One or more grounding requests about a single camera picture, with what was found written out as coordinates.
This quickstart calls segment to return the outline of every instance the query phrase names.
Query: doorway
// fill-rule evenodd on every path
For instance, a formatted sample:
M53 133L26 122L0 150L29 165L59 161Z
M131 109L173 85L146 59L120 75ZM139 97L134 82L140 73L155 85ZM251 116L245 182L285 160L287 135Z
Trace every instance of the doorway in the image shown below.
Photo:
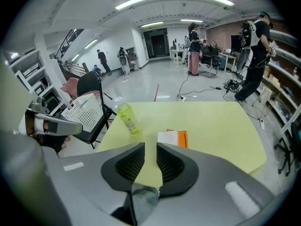
M144 32L149 58L169 56L167 29Z
M156 35L151 37L151 43L155 57L165 56L164 35Z

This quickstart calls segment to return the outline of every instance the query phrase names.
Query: black pants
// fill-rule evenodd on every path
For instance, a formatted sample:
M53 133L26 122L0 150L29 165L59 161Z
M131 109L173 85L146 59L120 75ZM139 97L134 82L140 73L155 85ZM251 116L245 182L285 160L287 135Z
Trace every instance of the black pants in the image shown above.
M253 94L260 85L264 73L265 55L254 55L246 74L243 88L235 95L236 100L243 101Z
M111 70L110 70L110 68L109 68L109 66L108 66L108 64L107 64L107 62L102 62L102 65L103 65L103 67L104 67L104 69L105 69L105 71L107 72L107 73L110 73L111 72Z

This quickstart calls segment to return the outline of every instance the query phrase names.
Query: pink pants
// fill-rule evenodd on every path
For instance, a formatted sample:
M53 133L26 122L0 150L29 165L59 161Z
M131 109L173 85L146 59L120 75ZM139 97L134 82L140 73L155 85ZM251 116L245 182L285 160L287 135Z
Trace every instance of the pink pants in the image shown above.
M198 73L199 52L190 52L189 72L192 74Z

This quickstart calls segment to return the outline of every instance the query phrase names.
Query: bottle cap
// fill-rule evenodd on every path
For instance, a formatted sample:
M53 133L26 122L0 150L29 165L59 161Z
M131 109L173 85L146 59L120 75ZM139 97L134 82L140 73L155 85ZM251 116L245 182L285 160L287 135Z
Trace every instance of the bottle cap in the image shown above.
M116 105L122 105L124 102L123 102L123 98L122 97L117 97L116 99L115 99L115 104Z

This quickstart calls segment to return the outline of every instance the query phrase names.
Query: table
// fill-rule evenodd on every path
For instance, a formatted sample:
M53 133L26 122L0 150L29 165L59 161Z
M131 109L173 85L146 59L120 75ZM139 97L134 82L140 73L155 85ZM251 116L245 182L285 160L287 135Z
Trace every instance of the table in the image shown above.
M177 58L177 69L178 69L178 68L179 68L178 53L184 53L184 50L171 50L171 51L170 51L171 60L174 60L174 53L176 53L176 58Z
M233 70L234 70L234 67L235 67L236 57L231 56L231 55L226 55L226 54L223 54L223 53L219 53L219 54L222 55L222 56L224 56L224 57L226 57L226 64L225 64L225 69L224 69L224 71L227 70L228 58L234 59L234 60L233 60L233 66L232 66L232 68L231 68L231 70L233 71Z
M156 163L159 131L186 130L189 149L222 157L246 173L264 165L266 154L248 115L236 102L143 102L129 103L143 132L131 136L116 117L102 139L99 151L145 142L145 164L136 182L162 185Z

